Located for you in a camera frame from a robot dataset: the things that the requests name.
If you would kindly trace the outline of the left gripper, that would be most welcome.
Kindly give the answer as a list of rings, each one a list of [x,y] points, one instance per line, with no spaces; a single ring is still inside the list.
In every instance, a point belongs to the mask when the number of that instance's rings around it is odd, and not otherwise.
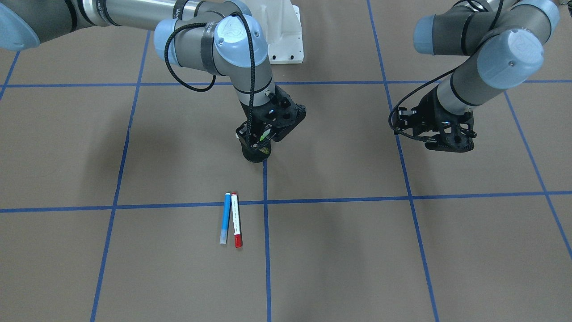
[[[425,148],[450,153],[466,153],[474,149],[472,112],[458,115],[447,111],[439,101],[437,87],[421,98],[416,109],[427,114],[429,131],[439,132],[439,135],[431,137],[433,140],[425,142]],[[454,135],[443,136],[447,134],[447,128]]]

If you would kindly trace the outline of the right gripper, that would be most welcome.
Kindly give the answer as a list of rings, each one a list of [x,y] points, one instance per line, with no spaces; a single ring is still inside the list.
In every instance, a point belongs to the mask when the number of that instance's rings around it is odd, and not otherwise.
[[[259,149],[260,139],[282,141],[301,122],[291,124],[291,98],[289,96],[274,96],[266,104],[249,108],[241,103],[245,116],[252,117],[250,131],[248,124],[243,123],[236,129],[236,138],[243,147]]]

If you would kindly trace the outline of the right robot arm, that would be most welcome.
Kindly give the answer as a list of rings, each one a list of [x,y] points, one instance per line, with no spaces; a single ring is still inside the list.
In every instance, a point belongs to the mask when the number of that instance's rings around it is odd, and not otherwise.
[[[154,32],[157,55],[171,71],[190,68],[231,80],[247,121],[236,130],[247,152],[268,154],[306,116],[274,84],[268,43],[239,0],[3,0],[1,47],[22,51],[91,26]]]

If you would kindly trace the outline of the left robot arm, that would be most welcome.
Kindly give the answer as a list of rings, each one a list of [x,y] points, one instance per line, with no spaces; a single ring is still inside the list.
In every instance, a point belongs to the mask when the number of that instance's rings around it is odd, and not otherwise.
[[[508,9],[476,12],[468,2],[421,18],[413,32],[417,52],[463,55],[467,60],[423,96],[407,122],[418,136],[432,131],[425,147],[464,153],[474,148],[473,110],[518,86],[544,62],[543,46],[560,16],[550,0],[510,1]]]

